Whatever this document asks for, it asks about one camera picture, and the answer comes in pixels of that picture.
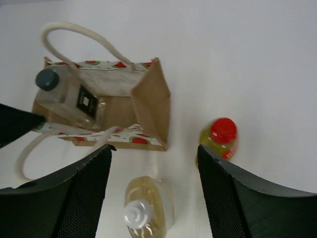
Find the clear bottle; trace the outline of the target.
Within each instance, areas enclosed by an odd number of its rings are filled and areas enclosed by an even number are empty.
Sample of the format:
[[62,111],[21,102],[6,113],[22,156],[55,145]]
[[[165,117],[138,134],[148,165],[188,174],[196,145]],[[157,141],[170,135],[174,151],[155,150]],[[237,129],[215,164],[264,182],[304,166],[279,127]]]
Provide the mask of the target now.
[[102,129],[106,103],[67,66],[41,70],[35,83],[39,88],[35,102],[50,113],[87,130]]

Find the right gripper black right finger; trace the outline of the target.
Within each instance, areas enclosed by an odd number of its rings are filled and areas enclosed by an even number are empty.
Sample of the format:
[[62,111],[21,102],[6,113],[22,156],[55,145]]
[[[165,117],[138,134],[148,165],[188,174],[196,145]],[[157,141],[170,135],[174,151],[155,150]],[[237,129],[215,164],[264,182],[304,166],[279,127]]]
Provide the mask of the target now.
[[315,238],[317,195],[267,181],[199,145],[198,168],[214,238]]

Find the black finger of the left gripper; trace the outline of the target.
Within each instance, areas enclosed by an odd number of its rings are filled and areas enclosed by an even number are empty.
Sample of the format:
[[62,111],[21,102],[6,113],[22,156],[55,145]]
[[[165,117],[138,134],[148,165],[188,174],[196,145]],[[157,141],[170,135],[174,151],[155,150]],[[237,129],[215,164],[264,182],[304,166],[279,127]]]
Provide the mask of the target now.
[[17,140],[45,122],[43,116],[0,105],[0,148]]

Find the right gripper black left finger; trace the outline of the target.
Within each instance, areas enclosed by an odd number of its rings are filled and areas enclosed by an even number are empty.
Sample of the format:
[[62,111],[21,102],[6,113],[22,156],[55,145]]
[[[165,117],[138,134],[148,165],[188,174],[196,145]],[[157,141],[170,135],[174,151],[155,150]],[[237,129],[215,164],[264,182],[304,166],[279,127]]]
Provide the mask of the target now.
[[0,191],[2,238],[94,238],[106,194],[109,144],[17,188]]

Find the yellow bottle with red cap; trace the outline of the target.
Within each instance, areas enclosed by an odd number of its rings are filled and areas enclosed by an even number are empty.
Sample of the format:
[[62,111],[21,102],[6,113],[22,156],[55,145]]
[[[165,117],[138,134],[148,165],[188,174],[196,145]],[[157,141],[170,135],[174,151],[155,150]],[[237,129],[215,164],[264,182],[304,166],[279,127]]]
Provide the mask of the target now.
[[238,148],[238,129],[230,118],[216,118],[203,128],[199,144],[205,145],[220,157],[231,160]]

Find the burlap watermelon canvas bag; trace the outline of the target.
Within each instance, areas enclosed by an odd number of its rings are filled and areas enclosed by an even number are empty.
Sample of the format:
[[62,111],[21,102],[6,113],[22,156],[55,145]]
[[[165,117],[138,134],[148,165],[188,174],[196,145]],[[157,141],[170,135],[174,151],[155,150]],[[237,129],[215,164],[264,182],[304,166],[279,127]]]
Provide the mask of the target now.
[[[71,61],[49,41],[49,34],[57,30],[78,33],[95,40],[115,57],[115,61]],[[106,143],[124,149],[168,149],[171,92],[158,58],[133,63],[102,35],[69,22],[45,24],[41,29],[41,42],[58,58],[57,62],[45,58],[43,69],[67,66],[71,73],[106,103],[104,122],[99,131],[87,130],[50,113],[34,100],[32,111],[43,116],[45,123],[40,128],[40,135],[17,158],[14,171],[19,179],[28,180],[23,171],[28,155],[51,136],[71,141],[77,146],[89,146],[92,150]]]

